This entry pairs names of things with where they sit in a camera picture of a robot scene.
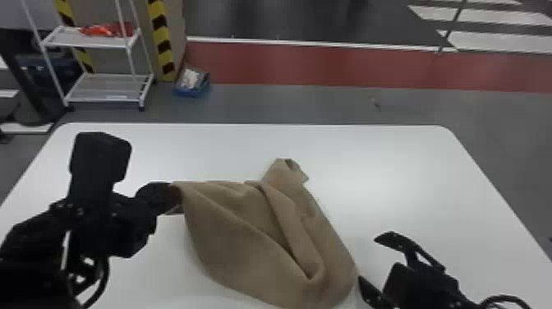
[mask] floor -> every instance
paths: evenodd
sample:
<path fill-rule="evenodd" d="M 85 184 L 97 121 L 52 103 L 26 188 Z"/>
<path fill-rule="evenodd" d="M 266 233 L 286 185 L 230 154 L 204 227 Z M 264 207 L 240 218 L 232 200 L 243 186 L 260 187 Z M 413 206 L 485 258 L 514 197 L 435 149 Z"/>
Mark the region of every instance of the floor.
<path fill-rule="evenodd" d="M 552 95 L 303 85 L 212 85 L 199 99 L 152 89 L 134 106 L 77 105 L 64 122 L 438 124 L 452 130 L 552 258 Z M 0 145 L 0 201 L 47 140 Z"/>
<path fill-rule="evenodd" d="M 552 53 L 551 1 L 470 0 L 446 39 L 461 1 L 185 0 L 184 16 L 191 42 L 233 38 Z"/>

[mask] shelf leg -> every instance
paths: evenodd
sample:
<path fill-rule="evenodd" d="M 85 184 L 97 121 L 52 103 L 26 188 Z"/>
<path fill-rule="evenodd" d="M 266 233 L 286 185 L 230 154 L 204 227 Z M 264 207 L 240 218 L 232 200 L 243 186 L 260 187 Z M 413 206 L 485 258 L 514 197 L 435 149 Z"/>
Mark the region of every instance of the shelf leg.
<path fill-rule="evenodd" d="M 131 5 L 132 16 L 134 17 L 134 22 L 136 24 L 136 27 L 138 27 L 138 25 L 140 24 L 140 20 L 138 19 L 138 13 L 136 12 L 136 6 L 135 6 L 133 0 L 128 0 L 128 2 Z M 149 73 L 151 74 L 151 73 L 154 72 L 154 69 L 151 66 L 150 53 L 148 53 L 148 47 L 145 44 L 145 39 L 144 39 L 144 34 L 143 33 L 140 34 L 140 41 L 142 42 L 142 48 L 144 49 L 145 61 L 148 63 Z"/>
<path fill-rule="evenodd" d="M 48 67 L 50 75 L 52 76 L 53 84 L 56 87 L 57 93 L 59 94 L 59 97 L 62 99 L 63 105 L 67 106 L 68 104 L 67 104 L 67 101 L 65 100 L 65 95 L 63 94 L 62 86 L 59 84 L 58 76 L 56 75 L 56 72 L 53 70 L 52 62 L 50 61 L 50 57 L 48 56 L 48 50 L 42 44 L 42 39 L 40 38 L 35 21 L 33 20 L 33 17 L 30 15 L 29 7 L 27 6 L 27 1 L 21 0 L 21 6 L 23 7 L 25 16 L 29 21 L 30 27 L 33 30 L 34 38 L 36 39 L 37 42 L 39 42 L 40 52 L 42 53 L 42 57 L 44 57 L 44 60 L 46 61 L 46 67 Z"/>

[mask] beige towel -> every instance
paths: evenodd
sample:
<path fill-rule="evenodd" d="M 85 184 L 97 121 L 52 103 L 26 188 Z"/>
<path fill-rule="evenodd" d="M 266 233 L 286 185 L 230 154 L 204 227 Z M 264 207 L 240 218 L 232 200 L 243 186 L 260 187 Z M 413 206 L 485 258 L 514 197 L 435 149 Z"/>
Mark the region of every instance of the beige towel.
<path fill-rule="evenodd" d="M 213 280 L 283 308 L 330 308 L 349 294 L 356 267 L 306 180 L 277 159 L 260 182 L 172 184 Z"/>

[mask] white tabletop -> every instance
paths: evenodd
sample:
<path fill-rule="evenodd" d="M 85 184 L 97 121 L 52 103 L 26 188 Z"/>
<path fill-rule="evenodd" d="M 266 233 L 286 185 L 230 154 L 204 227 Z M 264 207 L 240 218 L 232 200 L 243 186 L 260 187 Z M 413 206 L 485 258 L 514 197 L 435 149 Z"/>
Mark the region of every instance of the white tabletop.
<path fill-rule="evenodd" d="M 259 179 L 293 158 L 359 271 L 382 287 L 403 256 L 372 240 L 394 230 L 419 242 L 472 300 L 497 293 L 550 307 L 552 263 L 454 135 L 442 127 L 72 123 L 57 129 L 0 208 L 0 237 L 67 194 L 79 131 L 132 143 L 116 190 L 151 181 Z M 181 216 L 130 260 L 112 259 L 100 308 L 271 308 L 208 277 Z M 356 289 L 340 306 L 367 308 Z"/>

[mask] yellow and black striped post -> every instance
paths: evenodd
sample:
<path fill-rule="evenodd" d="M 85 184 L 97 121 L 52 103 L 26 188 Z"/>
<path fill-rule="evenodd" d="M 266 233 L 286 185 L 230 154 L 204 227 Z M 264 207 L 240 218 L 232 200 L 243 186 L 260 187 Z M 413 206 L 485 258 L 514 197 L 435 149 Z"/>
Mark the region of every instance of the yellow and black striped post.
<path fill-rule="evenodd" d="M 57 12 L 59 13 L 59 16 L 62 18 L 62 21 L 65 25 L 68 25 L 70 27 L 75 26 L 75 20 L 73 19 L 73 11 L 71 10 L 71 7 L 69 7 L 69 3 L 67 3 L 67 0 L 54 0 Z M 82 62 L 82 65 L 85 67 L 85 70 L 88 73 L 94 73 L 94 68 L 92 67 L 92 58 L 90 55 L 86 52 L 84 48 L 75 48 L 76 49 L 76 57 L 79 58 L 80 62 Z"/>
<path fill-rule="evenodd" d="M 177 71 L 174 65 L 171 37 L 168 32 L 165 2 L 163 0 L 148 0 L 148 14 L 154 31 L 154 43 L 163 74 L 162 79 L 163 81 L 174 81 Z"/>

